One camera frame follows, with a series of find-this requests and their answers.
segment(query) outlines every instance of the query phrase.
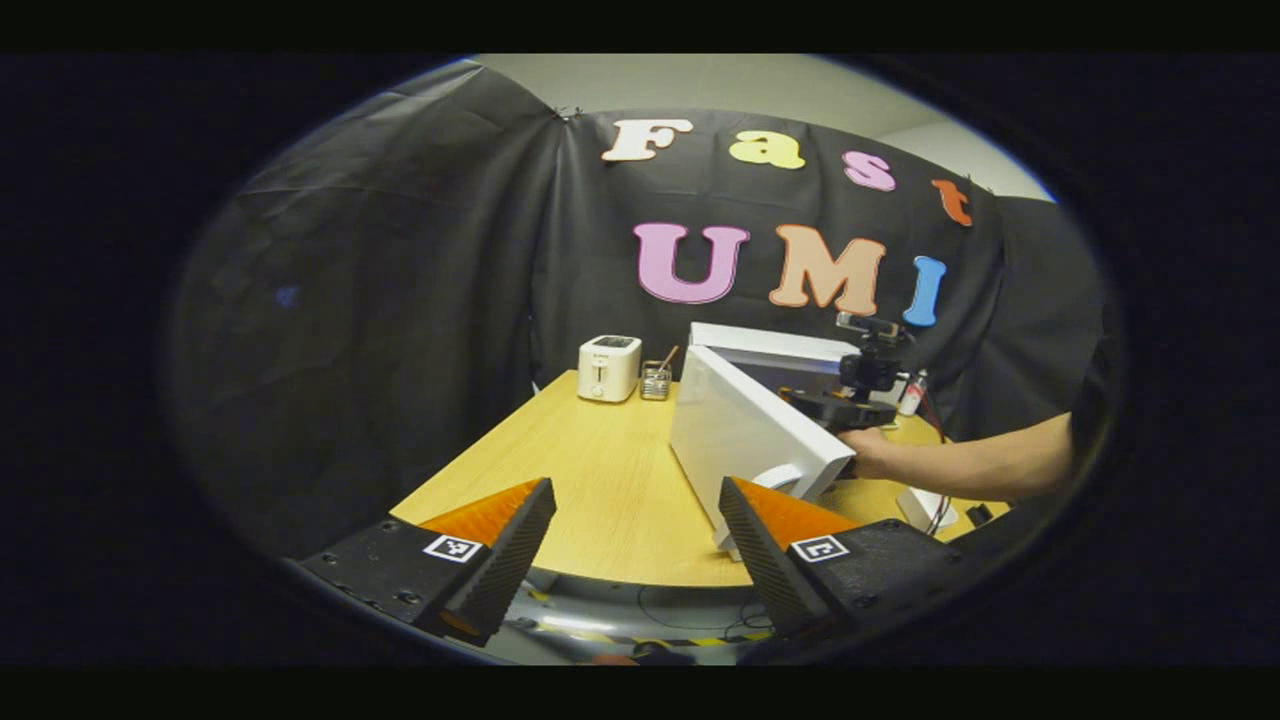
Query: black curtain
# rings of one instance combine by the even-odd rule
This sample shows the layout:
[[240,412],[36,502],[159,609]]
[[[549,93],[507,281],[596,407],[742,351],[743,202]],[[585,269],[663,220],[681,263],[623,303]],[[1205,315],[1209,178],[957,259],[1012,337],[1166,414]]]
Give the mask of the black curtain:
[[[600,158],[620,119],[692,131],[643,161]],[[795,138],[805,164],[735,159],[742,131]],[[891,191],[845,152],[883,160]],[[934,181],[968,202],[943,208]],[[637,278],[641,223],[687,228],[673,272],[707,277],[713,225],[750,233],[732,287],[669,302]],[[808,123],[644,109],[562,118],[512,81],[456,63],[383,92],[271,160],[229,200],[175,293],[168,388],[215,505],[270,552],[306,556],[374,521],[577,363],[604,333],[662,357],[689,323],[850,340],[836,307],[771,301],[778,225],[838,258],[884,246],[876,316],[902,322],[915,259],[947,268],[937,322],[911,327],[956,439],[1065,411],[1097,337],[1082,233],[1050,202],[1001,199],[932,163]],[[813,295],[812,287],[805,292]]]

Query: camera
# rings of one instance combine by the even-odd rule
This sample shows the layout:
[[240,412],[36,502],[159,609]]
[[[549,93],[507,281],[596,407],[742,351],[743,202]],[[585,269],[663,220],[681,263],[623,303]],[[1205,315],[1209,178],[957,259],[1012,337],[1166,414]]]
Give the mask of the camera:
[[854,332],[859,348],[840,359],[841,388],[823,393],[782,388],[780,395],[832,433],[892,423],[897,407],[870,400],[870,393],[893,389],[901,373],[901,350],[915,338],[897,323],[849,313],[836,316],[836,327]]

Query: red wire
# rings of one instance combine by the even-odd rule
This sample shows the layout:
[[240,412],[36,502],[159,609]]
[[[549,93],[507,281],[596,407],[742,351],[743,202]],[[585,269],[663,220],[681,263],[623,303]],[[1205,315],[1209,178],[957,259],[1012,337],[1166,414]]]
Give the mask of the red wire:
[[924,405],[924,411],[928,414],[925,421],[933,425],[933,429],[938,430],[938,439],[942,445],[947,443],[947,436],[942,433],[942,420],[938,419],[938,414],[933,410],[933,404],[929,402],[929,392],[925,391],[920,395],[920,402]]

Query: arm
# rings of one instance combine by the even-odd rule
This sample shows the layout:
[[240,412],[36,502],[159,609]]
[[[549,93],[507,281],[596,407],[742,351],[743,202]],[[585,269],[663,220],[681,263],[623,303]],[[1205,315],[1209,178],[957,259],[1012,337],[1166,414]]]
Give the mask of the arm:
[[896,445],[879,429],[840,436],[858,452],[858,474],[951,497],[1024,500],[1056,489],[1071,471],[1071,414],[989,438],[938,446]]

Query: ceiling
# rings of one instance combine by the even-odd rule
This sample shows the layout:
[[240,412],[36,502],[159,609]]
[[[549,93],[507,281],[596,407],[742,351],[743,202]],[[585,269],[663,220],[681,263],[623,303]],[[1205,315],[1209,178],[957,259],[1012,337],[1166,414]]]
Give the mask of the ceiling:
[[813,55],[485,54],[472,60],[553,108],[737,110],[861,137],[947,120],[929,105]]

